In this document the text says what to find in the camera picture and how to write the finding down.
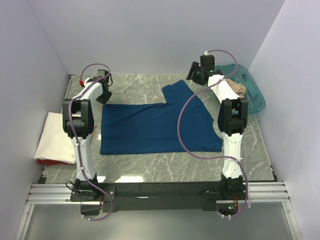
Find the blue t-shirt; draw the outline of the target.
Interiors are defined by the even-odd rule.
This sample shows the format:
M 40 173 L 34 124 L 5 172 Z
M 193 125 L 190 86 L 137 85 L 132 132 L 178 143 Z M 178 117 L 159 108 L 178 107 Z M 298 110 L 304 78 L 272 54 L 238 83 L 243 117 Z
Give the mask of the blue t-shirt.
M 106 104 L 101 117 L 101 155 L 221 152 L 214 119 L 184 80 L 162 88 L 165 103 Z

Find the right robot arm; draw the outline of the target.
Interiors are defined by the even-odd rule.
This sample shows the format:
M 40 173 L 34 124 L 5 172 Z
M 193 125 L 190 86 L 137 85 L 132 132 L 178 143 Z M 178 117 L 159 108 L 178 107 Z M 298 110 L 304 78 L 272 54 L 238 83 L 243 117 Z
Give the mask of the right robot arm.
M 218 193 L 230 200 L 245 192 L 241 162 L 241 143 L 248 124 L 248 101 L 241 98 L 229 85 L 221 70 L 215 67 L 215 58 L 208 53 L 193 62 L 187 80 L 210 86 L 220 102 L 218 128 L 222 133 L 224 164 Z

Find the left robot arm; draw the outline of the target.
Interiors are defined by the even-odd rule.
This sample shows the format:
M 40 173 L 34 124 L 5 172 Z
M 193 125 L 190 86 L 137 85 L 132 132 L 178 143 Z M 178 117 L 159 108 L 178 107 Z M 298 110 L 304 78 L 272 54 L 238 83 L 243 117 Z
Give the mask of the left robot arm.
M 110 75 L 110 70 L 99 69 L 96 77 L 81 79 L 82 90 L 62 102 L 62 128 L 72 142 L 76 162 L 73 191 L 88 201 L 111 197 L 99 187 L 91 151 L 91 137 L 95 129 L 92 103 L 97 101 L 104 105 L 110 99 Z

